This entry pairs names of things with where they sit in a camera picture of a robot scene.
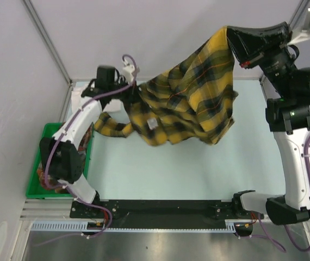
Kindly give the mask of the yellow plaid long sleeve shirt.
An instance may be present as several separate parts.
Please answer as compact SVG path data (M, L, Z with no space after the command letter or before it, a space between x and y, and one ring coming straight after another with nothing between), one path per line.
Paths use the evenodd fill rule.
M132 133L150 146L198 138L217 144L233 125L234 56L222 27L202 46L170 70L138 86L141 102L125 109L129 121L119 123L108 113L95 131L113 138Z

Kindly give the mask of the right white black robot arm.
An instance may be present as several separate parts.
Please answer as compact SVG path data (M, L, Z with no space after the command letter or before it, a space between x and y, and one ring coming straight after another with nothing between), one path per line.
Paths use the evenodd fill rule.
M253 190L237 193L232 213L245 218L267 215L276 225L310 219L310 67L298 69L300 52L285 22L266 28L227 28L228 44L244 69L260 67L279 97L266 101L265 117L281 155L286 192L268 195Z

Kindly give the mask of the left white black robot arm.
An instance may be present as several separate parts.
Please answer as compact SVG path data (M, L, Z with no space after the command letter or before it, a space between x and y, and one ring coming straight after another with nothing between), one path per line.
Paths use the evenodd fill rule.
M79 102L69 119L51 136L40 140L44 182L49 189L62 188L83 203L82 211L96 217L101 211L100 196L83 172L78 152L80 143L111 100L135 86L139 72L136 64L124 63L121 71L113 66L99 66L97 75L79 91Z

